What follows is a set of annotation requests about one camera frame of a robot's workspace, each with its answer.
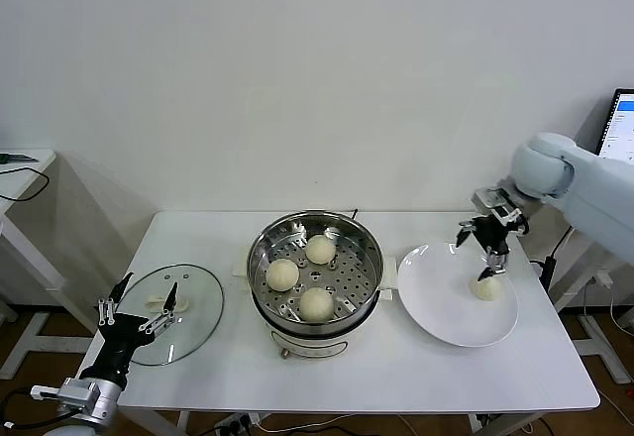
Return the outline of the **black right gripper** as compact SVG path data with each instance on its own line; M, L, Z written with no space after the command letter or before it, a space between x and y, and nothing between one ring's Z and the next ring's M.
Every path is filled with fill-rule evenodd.
M474 235L482 249L487 252L485 268L478 281L506 272L509 249L506 243L508 230L493 215L479 216L459 223L456 246L460 247L470 235Z

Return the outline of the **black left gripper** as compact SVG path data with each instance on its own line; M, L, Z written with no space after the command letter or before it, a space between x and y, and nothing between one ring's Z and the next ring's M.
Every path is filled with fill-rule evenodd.
M125 382L136 350L151 344L156 338L154 333L162 333L175 320L176 282L164 299L154 296L145 303L145 309L153 317L148 319L125 313L115 314L117 304L121 301L133 275L132 272L128 272L112 288L107 298L98 300L98 326L104 343L93 364L80 373L81 380Z

